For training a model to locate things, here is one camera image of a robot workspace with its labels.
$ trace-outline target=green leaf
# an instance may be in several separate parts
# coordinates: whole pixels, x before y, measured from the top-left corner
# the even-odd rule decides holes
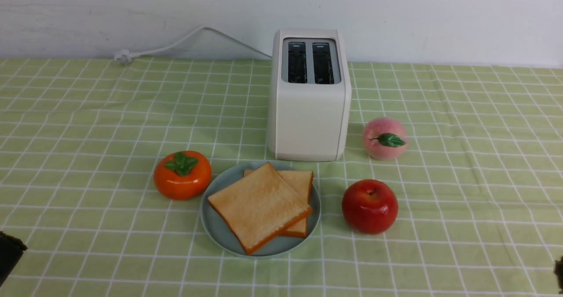
[[[175,171],[175,169],[178,167],[178,165],[176,165],[175,162],[172,161],[168,161],[165,163],[165,168],[170,169],[171,171]]]
[[[180,168],[177,169],[175,172],[176,172],[178,175],[184,177],[184,176],[187,176],[187,174],[190,173],[190,169],[187,169],[187,168],[185,168],[185,167],[180,167]]]
[[[179,151],[174,155],[174,161],[178,165],[182,165],[183,162],[185,162],[185,159],[186,159],[186,155],[183,153],[183,151]]]
[[[393,133],[383,133],[377,137],[377,141],[383,146],[392,148],[401,147],[406,144],[400,136]]]
[[[197,158],[189,157],[189,158],[186,159],[184,167],[187,167],[189,169],[193,169],[196,164],[197,164]]]

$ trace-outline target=toast slice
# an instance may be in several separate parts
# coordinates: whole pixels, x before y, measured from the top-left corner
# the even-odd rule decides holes
[[[290,225],[312,213],[311,206],[270,162],[210,195],[207,201],[227,223],[247,255],[254,254]]]
[[[253,169],[245,169],[244,176],[253,172]],[[314,174],[312,171],[278,171],[281,178],[285,180],[295,191],[299,197],[305,202],[309,202],[311,189],[313,185]],[[285,237],[305,238],[307,237],[307,218],[297,221],[294,225],[288,227],[285,231],[280,233]]]

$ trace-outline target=white toaster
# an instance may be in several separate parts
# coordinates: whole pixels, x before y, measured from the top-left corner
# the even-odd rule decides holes
[[[336,161],[344,152],[352,86],[336,30],[274,36],[266,144],[276,159]]]

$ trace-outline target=plate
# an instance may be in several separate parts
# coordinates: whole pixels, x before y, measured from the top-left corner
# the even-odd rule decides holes
[[[215,211],[209,205],[207,197],[213,195],[214,193],[223,190],[232,183],[235,183],[243,177],[245,169],[257,169],[266,162],[270,162],[274,168],[277,170],[295,170],[293,167],[286,165],[285,163],[275,162],[275,161],[256,161],[250,163],[239,164],[230,169],[227,169],[221,173],[217,178],[215,178],[207,187],[203,197],[201,199],[201,222],[203,223],[203,228],[207,235],[220,247],[229,251],[230,253],[237,255],[239,257],[250,257],[250,258],[268,258],[277,257],[285,253],[289,253],[296,247],[302,245],[310,235],[315,231],[318,222],[320,221],[320,195],[315,188],[312,186],[311,196],[309,197],[309,205],[313,209],[311,215],[307,220],[307,237],[306,238],[294,238],[294,237],[275,237],[273,240],[269,241],[268,244],[264,245],[261,249],[256,251],[253,255],[247,255],[243,251],[243,247],[232,233],[232,231],[227,226],[227,223],[219,216],[217,211]]]

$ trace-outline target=pink peach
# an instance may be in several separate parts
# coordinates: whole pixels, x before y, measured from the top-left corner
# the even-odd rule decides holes
[[[368,122],[363,141],[368,154],[382,161],[399,157],[408,147],[405,127],[398,120],[388,117]]]

